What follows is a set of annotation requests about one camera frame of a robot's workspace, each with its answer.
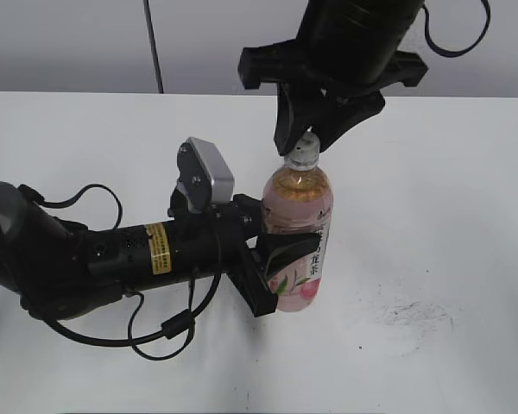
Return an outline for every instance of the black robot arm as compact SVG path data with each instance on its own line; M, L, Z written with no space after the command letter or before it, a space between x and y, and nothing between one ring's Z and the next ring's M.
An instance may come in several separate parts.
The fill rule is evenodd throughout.
M123 294L219 272L229 275L256 317L274 312L269 278L313 252L319 237L263 233L260 201L232 198L234 179L210 142L190 138L180 147L178 166L173 220L106 231L52 217L41 209L50 203L39 193L0 182L0 223L18 272L0 243L0 285L19 293L33 317L59 320Z

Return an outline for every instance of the bottle cap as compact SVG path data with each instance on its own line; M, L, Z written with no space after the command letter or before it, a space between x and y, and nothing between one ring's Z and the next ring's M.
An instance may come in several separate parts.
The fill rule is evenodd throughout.
M297 171L312 170L319 163L320 139L312 132L306 132L292 152L284 158L286 165Z

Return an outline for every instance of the bottle neck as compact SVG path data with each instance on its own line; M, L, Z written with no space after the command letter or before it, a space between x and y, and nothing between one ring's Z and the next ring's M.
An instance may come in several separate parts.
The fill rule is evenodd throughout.
M308 162L299 162L297 160L293 160L290 157L284 158L284 166L288 167L294 171L311 171L319 164L319 159Z

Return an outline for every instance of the white tabletop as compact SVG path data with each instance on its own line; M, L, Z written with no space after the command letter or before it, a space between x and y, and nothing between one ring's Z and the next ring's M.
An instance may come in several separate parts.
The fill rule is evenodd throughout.
M125 225L157 222L193 135L259 197L280 164L275 112L272 97L0 93L0 180L53 201L103 183ZM0 288L0 412L518 413L518 100L390 98L321 165L336 203L310 308L254 319L225 279L187 351L149 362L69 342ZM108 197L61 215L105 229ZM137 334L186 294L151 292ZM134 306L69 326L123 337Z

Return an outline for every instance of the bottle label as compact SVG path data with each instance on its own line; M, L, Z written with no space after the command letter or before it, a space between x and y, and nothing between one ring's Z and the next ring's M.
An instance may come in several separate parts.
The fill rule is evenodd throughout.
M308 281L320 279L320 272L322 271L322 265L325 261L325 253L326 253L326 242L328 241L328 233L330 232L330 217L328 220L320 225L319 229L316 231L318 235L320 235L320 243L319 248L313 254L309 254L307 256L308 262Z
M272 212L270 208L263 206L264 223L270 234L317 233L320 235L319 247L315 252L292 263L269 282L271 291L279 296L300 294L304 299L312 299L319 289L326 243L330 232L332 207L330 206L326 211L321 210L316 216L313 216L314 224L298 229L280 225L280 217L274 216L271 214Z

